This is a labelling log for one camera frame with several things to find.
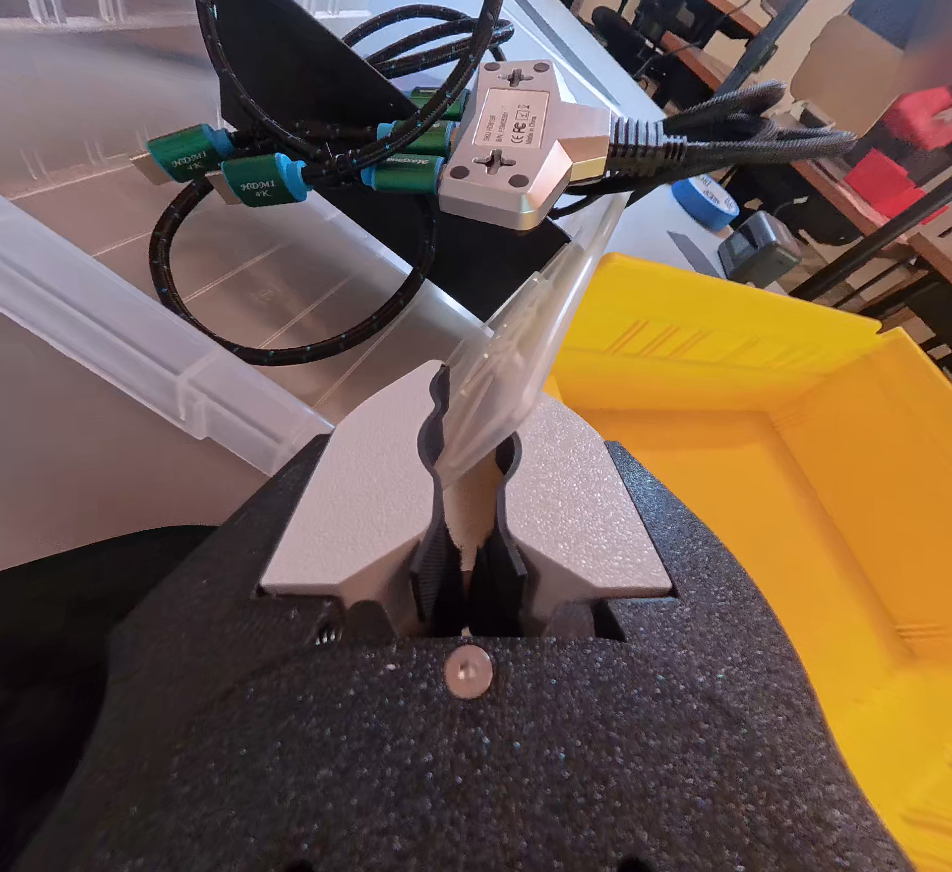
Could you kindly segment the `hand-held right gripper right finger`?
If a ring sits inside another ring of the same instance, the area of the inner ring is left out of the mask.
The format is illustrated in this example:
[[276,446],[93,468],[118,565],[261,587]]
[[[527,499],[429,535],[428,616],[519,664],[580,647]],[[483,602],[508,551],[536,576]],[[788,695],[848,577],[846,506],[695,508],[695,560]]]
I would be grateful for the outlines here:
[[495,463],[482,634],[538,635],[567,604],[673,593],[605,441],[563,402],[541,396]]

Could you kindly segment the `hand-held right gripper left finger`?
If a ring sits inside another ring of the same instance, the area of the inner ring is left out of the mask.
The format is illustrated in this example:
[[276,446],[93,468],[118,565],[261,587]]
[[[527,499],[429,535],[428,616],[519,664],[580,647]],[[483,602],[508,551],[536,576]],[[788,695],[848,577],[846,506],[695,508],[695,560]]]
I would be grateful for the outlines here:
[[462,632],[461,553],[435,470],[447,402],[448,368],[430,360],[339,422],[261,577],[268,594],[380,604],[402,634]]

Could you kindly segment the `silver HDMI switch box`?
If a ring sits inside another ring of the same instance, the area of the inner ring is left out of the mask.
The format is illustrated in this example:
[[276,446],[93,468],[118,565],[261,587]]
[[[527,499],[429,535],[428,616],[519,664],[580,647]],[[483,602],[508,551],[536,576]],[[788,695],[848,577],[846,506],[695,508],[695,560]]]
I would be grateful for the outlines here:
[[565,189],[601,178],[613,114],[578,104],[551,60],[488,62],[437,187],[442,211],[525,232]]

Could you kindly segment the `black mesh cable silver plug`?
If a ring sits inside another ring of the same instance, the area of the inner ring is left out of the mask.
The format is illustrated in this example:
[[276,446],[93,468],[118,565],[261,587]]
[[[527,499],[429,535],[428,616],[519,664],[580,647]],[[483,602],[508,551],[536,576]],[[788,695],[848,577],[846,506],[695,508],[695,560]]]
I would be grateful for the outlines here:
[[768,110],[785,92],[783,82],[769,80],[660,121],[616,120],[601,178],[566,188],[577,199],[547,217],[560,220],[614,194],[629,194],[632,204],[658,187],[725,168],[835,158],[856,144],[856,135],[834,126],[780,126]]

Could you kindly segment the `clear plastic bin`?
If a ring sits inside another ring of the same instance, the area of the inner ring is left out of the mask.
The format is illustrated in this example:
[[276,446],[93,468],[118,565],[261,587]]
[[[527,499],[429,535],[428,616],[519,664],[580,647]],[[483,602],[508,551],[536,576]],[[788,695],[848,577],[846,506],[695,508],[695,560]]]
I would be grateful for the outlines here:
[[[341,34],[415,0],[296,1]],[[364,393],[478,339],[484,318],[426,283],[380,337],[267,375],[147,303],[149,234],[181,185],[154,186],[131,159],[153,136],[228,122],[217,85],[193,0],[2,0],[2,314],[269,477]],[[317,195],[252,211],[212,194],[176,241],[187,305],[251,344],[346,328],[410,270],[357,214]]]

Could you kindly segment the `yellow plastic bin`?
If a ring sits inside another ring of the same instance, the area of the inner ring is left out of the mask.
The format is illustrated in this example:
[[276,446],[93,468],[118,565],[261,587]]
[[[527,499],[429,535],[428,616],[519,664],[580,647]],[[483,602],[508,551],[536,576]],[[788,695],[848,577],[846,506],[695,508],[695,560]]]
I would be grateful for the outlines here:
[[847,764],[950,870],[950,381],[901,329],[623,254],[554,370],[750,574]]

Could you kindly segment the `grey tape strip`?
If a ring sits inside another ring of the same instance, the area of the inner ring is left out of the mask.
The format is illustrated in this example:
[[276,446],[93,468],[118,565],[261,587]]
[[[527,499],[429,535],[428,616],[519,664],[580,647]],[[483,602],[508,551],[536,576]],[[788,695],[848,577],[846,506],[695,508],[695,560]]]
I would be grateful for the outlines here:
[[714,279],[726,279],[722,268],[719,268],[710,259],[708,259],[708,256],[705,254],[704,250],[699,247],[690,236],[671,230],[667,231],[667,235],[674,247],[679,250],[684,259],[687,261],[690,268],[696,273],[703,274]]

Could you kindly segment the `black power adapter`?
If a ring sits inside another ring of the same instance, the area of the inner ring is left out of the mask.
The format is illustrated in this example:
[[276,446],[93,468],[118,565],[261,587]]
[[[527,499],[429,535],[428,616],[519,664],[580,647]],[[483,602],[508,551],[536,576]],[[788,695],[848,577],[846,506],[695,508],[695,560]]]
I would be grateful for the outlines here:
[[803,250],[787,226],[757,211],[718,248],[724,276],[734,283],[767,289],[803,260]]

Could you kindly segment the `blue tape roll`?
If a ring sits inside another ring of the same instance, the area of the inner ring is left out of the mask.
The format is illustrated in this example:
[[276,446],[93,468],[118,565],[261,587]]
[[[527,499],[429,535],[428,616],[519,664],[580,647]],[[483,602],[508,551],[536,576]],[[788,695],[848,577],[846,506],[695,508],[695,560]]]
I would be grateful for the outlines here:
[[708,175],[676,181],[670,191],[686,214],[712,232],[727,228],[740,213],[739,204]]

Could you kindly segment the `black tripod pole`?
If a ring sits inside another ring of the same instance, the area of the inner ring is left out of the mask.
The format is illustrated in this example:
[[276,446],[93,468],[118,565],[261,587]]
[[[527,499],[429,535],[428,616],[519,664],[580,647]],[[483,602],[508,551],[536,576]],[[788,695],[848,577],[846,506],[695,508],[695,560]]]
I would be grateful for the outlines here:
[[947,180],[940,187],[926,193],[911,207],[900,212],[872,234],[848,248],[839,258],[788,291],[787,295],[792,299],[814,302],[839,283],[843,283],[848,276],[866,265],[882,249],[898,240],[903,234],[916,229],[925,218],[945,208],[951,199],[950,186],[951,182]]

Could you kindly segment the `wooden workbench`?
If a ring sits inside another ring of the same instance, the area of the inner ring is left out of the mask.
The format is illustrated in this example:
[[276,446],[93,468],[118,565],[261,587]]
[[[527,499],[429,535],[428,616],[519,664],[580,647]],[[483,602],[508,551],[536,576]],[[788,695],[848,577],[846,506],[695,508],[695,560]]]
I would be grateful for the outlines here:
[[[801,163],[792,168],[810,192],[805,203],[793,208],[789,223],[790,230],[805,245],[803,269],[808,274],[832,263],[850,247],[890,223],[889,217],[876,211],[843,182],[842,163]],[[912,265],[917,247],[937,249],[941,263],[949,266],[950,225],[950,206],[946,206],[928,221],[900,235],[847,276],[832,291],[832,297],[839,300],[856,292],[858,300],[868,301],[903,281],[920,277],[921,272]]]

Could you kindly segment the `black office chair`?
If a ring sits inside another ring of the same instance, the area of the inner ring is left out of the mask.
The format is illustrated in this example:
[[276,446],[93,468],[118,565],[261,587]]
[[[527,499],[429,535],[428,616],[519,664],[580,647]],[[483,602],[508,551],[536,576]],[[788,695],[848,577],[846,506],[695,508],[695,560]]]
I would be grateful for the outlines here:
[[596,6],[590,13],[590,21],[606,52],[632,78],[647,75],[667,54],[610,7]]

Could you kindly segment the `cardboard box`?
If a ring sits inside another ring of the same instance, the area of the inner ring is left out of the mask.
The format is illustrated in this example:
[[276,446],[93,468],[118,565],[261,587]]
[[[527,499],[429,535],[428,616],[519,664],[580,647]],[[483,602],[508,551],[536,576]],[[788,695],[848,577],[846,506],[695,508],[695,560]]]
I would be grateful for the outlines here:
[[789,92],[839,119],[874,106],[885,111],[902,52],[847,13],[833,17],[811,43]]

